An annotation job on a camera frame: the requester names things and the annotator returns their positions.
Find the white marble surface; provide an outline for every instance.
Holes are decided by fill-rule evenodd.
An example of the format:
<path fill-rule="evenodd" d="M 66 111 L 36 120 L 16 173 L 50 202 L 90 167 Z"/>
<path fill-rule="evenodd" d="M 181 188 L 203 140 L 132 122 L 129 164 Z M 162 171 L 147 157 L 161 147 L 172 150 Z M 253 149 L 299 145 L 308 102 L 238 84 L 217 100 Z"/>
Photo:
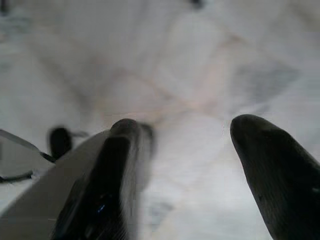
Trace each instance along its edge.
<path fill-rule="evenodd" d="M 320 160 L 319 4 L 207 3 L 22 4 L 30 21 L 0 24 L 0 128 L 46 150 L 56 124 L 97 133 L 122 118 L 150 123 L 158 152 L 143 239 L 269 240 L 230 121 L 265 117 Z"/>

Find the floor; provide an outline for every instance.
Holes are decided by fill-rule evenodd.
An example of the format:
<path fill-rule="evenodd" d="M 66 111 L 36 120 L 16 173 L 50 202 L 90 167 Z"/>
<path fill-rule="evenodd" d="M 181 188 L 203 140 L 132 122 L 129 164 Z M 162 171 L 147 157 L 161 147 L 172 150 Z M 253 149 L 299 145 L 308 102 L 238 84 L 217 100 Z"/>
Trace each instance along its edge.
<path fill-rule="evenodd" d="M 152 124 L 143 239 L 270 240 L 230 139 L 249 113 L 320 159 L 316 0 L 30 0 L 0 18 L 0 127 L 47 152 L 47 131 Z M 2 186 L 5 208 L 24 187 Z"/>

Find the marble floor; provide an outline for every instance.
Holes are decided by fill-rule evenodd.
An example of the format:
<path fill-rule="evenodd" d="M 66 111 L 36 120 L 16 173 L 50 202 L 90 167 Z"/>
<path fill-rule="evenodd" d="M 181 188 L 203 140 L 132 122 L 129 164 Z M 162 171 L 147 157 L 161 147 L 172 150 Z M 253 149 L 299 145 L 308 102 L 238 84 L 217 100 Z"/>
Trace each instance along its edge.
<path fill-rule="evenodd" d="M 30 0 L 0 17 L 0 128 L 157 131 L 143 239 L 270 240 L 230 138 L 255 114 L 320 160 L 316 0 Z M 0 211 L 28 188 L 0 186 Z"/>

